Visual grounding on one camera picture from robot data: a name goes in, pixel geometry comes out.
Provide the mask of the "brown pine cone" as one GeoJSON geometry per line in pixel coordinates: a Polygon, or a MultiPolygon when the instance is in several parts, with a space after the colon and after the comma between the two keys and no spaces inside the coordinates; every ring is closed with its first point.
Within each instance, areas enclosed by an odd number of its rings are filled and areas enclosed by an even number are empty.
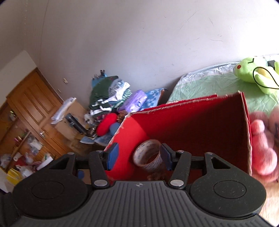
{"type": "Polygon", "coordinates": [[[169,174],[165,171],[153,172],[147,176],[148,181],[163,181],[169,178],[169,174]]]}

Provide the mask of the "clear packing tape roll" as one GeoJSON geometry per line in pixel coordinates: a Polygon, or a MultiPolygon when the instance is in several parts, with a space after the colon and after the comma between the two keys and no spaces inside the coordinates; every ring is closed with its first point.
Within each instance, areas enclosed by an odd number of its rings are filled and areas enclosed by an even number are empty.
{"type": "Polygon", "coordinates": [[[134,164],[150,173],[164,169],[160,146],[158,140],[146,140],[141,143],[133,153],[134,164]]]}

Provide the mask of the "wooden shelf with clutter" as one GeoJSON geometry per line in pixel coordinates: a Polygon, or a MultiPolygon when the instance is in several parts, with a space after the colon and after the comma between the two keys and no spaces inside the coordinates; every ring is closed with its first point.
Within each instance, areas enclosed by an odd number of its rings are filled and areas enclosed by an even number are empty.
{"type": "Polygon", "coordinates": [[[16,165],[44,161],[52,154],[48,147],[24,125],[7,102],[1,106],[1,189],[10,192],[13,185],[7,180],[7,173],[16,165]]]}

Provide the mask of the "blue oval case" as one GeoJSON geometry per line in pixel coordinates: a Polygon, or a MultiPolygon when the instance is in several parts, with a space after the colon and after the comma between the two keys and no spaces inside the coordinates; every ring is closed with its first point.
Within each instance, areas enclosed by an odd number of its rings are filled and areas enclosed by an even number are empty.
{"type": "Polygon", "coordinates": [[[114,136],[114,134],[117,132],[118,128],[120,127],[120,123],[115,122],[113,124],[110,125],[109,127],[109,133],[114,136]]]}

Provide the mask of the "black thermos bottle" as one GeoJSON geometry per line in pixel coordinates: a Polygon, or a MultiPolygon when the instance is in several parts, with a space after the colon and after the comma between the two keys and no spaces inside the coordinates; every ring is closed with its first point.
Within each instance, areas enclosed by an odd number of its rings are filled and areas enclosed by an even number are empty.
{"type": "Polygon", "coordinates": [[[65,116],[65,119],[68,121],[70,126],[76,129],[80,134],[87,133],[87,129],[71,113],[68,113],[65,116]]]}

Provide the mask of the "small pine cone on towel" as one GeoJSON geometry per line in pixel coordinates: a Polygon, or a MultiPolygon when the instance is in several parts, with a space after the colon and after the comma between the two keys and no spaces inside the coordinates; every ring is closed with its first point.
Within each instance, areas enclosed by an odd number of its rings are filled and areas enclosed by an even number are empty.
{"type": "Polygon", "coordinates": [[[119,111],[117,114],[117,122],[122,123],[127,114],[128,112],[126,110],[119,111]]]}

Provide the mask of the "large red cardboard box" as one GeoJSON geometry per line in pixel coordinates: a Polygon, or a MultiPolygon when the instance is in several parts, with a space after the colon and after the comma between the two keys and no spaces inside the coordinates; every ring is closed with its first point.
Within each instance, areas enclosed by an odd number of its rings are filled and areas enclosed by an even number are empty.
{"type": "Polygon", "coordinates": [[[244,172],[252,172],[248,108],[243,92],[211,95],[129,114],[111,139],[119,156],[107,175],[112,181],[145,181],[147,171],[133,163],[135,149],[149,139],[193,156],[213,152],[244,172]]]}

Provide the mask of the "brown cardboard box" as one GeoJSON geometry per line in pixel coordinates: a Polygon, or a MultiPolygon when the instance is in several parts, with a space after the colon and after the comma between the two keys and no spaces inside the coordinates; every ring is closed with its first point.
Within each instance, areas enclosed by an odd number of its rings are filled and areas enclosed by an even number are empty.
{"type": "Polygon", "coordinates": [[[64,112],[63,119],[54,125],[54,128],[60,132],[66,139],[74,140],[80,132],[74,128],[73,120],[76,120],[84,128],[86,127],[86,121],[84,115],[87,110],[75,100],[73,104],[64,112]]]}

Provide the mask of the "purple tissue pack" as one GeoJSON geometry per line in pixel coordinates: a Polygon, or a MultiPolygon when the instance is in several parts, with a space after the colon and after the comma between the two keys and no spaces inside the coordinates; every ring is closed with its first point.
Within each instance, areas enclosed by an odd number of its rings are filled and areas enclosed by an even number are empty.
{"type": "Polygon", "coordinates": [[[118,112],[123,114],[137,112],[143,106],[146,99],[146,93],[142,90],[138,90],[124,102],[124,104],[118,109],[118,112]]]}

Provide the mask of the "pile of folded clothes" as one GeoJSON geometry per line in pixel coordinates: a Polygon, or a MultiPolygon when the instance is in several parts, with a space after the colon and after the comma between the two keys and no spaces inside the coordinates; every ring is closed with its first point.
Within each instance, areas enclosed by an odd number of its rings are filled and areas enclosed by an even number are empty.
{"type": "Polygon", "coordinates": [[[104,70],[92,79],[89,110],[92,117],[115,112],[132,95],[130,84],[117,75],[107,76],[104,70]]]}

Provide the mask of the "blue checkered towel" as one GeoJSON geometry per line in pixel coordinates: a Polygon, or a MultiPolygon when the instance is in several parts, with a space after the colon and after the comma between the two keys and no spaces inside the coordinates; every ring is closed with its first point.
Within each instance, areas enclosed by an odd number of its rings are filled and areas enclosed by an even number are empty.
{"type": "MultiPolygon", "coordinates": [[[[146,100],[145,102],[140,106],[138,111],[151,108],[151,107],[156,107],[163,96],[164,92],[167,91],[166,88],[157,88],[155,90],[150,90],[146,92],[146,100]]],[[[88,137],[84,136],[81,140],[81,144],[86,144],[86,145],[92,145],[92,144],[97,144],[101,145],[103,147],[107,146],[111,138],[114,136],[116,133],[117,129],[119,128],[120,124],[123,122],[124,118],[126,117],[127,113],[119,113],[118,118],[117,118],[117,124],[114,124],[111,126],[109,129],[109,132],[106,133],[104,136],[95,136],[95,137],[88,137]]]]}

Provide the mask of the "wooden door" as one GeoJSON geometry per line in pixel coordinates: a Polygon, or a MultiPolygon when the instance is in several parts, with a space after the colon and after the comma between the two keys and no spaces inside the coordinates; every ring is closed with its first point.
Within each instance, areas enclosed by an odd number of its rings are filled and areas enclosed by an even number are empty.
{"type": "Polygon", "coordinates": [[[68,140],[51,124],[62,99],[38,68],[19,82],[6,99],[22,123],[55,158],[72,151],[68,140]]]}

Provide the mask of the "green bed sheet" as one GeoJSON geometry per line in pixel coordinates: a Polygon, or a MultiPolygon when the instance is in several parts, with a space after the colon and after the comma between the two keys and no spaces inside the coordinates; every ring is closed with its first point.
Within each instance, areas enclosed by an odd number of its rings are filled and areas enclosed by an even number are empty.
{"type": "Polygon", "coordinates": [[[278,97],[264,94],[256,84],[240,80],[233,74],[235,62],[209,66],[183,75],[175,85],[169,102],[217,94],[224,96],[244,92],[249,112],[270,114],[278,105],[278,97]]]}

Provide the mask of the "pink plush toy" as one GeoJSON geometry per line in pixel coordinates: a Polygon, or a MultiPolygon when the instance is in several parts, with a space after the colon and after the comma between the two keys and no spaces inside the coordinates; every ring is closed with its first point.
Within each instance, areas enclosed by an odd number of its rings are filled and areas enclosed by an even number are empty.
{"type": "Polygon", "coordinates": [[[261,111],[249,115],[252,135],[252,170],[263,184],[278,179],[278,152],[274,135],[269,130],[267,114],[261,111]]]}

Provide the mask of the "green frog plush toy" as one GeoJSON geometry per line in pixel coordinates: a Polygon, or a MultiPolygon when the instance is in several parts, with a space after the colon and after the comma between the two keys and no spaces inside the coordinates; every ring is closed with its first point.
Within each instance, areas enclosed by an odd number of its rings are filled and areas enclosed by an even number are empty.
{"type": "Polygon", "coordinates": [[[263,93],[278,96],[278,61],[245,58],[236,64],[233,73],[244,82],[255,83],[263,93]]]}

